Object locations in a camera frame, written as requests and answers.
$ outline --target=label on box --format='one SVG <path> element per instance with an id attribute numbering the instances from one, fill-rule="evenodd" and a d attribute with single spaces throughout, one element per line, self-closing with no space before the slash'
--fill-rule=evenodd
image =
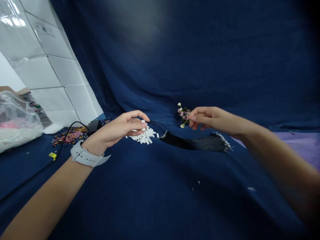
<path id="1" fill-rule="evenodd" d="M 41 24 L 39 22 L 36 22 L 36 26 L 38 29 L 42 30 L 45 34 L 55 37 L 52 28 L 45 26 L 44 24 Z"/>

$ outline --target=smartwatch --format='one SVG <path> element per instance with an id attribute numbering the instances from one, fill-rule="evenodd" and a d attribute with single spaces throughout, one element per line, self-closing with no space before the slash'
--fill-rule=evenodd
<path id="1" fill-rule="evenodd" d="M 72 161 L 87 165 L 90 167 L 96 167 L 105 163 L 111 155 L 107 157 L 96 156 L 88 152 L 85 148 L 81 147 L 84 140 L 78 141 L 76 145 L 71 149 Z"/>

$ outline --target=black tassel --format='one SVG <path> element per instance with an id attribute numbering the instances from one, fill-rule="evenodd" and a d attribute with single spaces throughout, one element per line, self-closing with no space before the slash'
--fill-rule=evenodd
<path id="1" fill-rule="evenodd" d="M 204 150 L 215 152 L 229 152 L 232 147 L 227 140 L 218 132 L 212 133 L 209 137 L 200 139 L 183 139 L 172 135 L 169 131 L 166 131 L 159 140 L 168 143 L 172 146 L 189 150 Z"/>

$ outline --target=blue cloth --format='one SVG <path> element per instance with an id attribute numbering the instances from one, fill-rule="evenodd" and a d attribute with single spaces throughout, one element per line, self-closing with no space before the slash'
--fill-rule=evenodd
<path id="1" fill-rule="evenodd" d="M 162 133 L 158 126 L 152 128 Z M 184 138 L 210 133 L 168 129 Z M 107 149 L 111 158 L 94 169 L 50 239 L 270 239 L 306 234 L 263 169 L 246 149 L 225 137 L 234 147 L 231 153 L 185 150 L 157 139 L 150 145 L 122 139 Z M 69 158 L 70 149 L 67 145 L 53 164 L 2 199 L 0 234 Z M 37 156 L 28 158 L 31 166 Z"/>
<path id="2" fill-rule="evenodd" d="M 51 152 L 54 135 L 42 135 L 22 146 L 0 155 L 0 203 L 22 183 L 52 162 Z"/>
<path id="3" fill-rule="evenodd" d="M 215 105 L 264 126 L 320 126 L 318 46 L 293 1 L 52 4 L 106 117 L 140 109 L 152 120 L 175 122 L 181 102 Z M 168 128 L 187 138 L 209 134 Z M 305 234 L 261 166 L 226 138 L 234 146 L 230 154 L 121 140 L 107 150 L 112 157 L 94 169 L 50 239 Z M 69 147 L 1 201 L 0 232 L 69 157 Z"/>
<path id="4" fill-rule="evenodd" d="M 52 0 L 109 116 L 218 106 L 263 126 L 320 127 L 318 56 L 299 1 Z"/>

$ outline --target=clear plastic bag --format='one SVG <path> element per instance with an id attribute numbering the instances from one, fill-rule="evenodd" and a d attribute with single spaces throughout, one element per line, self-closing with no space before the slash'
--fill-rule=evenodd
<path id="1" fill-rule="evenodd" d="M 42 135 L 39 116 L 15 93 L 0 93 L 0 153 Z"/>

